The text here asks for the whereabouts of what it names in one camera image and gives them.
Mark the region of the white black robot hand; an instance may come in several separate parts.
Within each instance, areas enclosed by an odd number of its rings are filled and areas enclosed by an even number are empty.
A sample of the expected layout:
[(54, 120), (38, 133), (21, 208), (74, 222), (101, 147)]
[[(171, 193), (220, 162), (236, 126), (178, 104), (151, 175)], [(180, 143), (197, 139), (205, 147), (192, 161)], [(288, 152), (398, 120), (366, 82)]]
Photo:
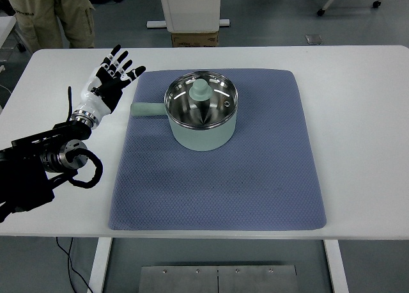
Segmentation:
[(128, 51), (123, 51), (118, 58), (115, 58), (120, 49), (121, 45), (116, 45), (103, 59), (100, 64), (102, 68), (93, 70), (81, 91), (81, 102), (74, 109), (71, 120), (82, 122), (90, 129), (95, 129), (104, 116), (115, 110), (123, 94), (122, 89), (146, 71), (145, 66), (139, 66), (126, 72), (132, 65), (132, 60), (128, 60), (121, 66), (128, 56)]

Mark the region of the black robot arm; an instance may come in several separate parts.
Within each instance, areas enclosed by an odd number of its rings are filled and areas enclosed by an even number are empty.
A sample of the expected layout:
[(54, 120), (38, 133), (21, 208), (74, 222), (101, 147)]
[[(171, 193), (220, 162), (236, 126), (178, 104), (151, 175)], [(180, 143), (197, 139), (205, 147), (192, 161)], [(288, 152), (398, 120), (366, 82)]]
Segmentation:
[(103, 173), (101, 160), (85, 145), (102, 118), (118, 105), (123, 89), (145, 66), (131, 68), (132, 60), (115, 46), (91, 74), (81, 92), (81, 103), (68, 108), (65, 122), (49, 131), (12, 141), (1, 150), (1, 220), (28, 212), (54, 199), (54, 189), (69, 182), (83, 189), (96, 186)]

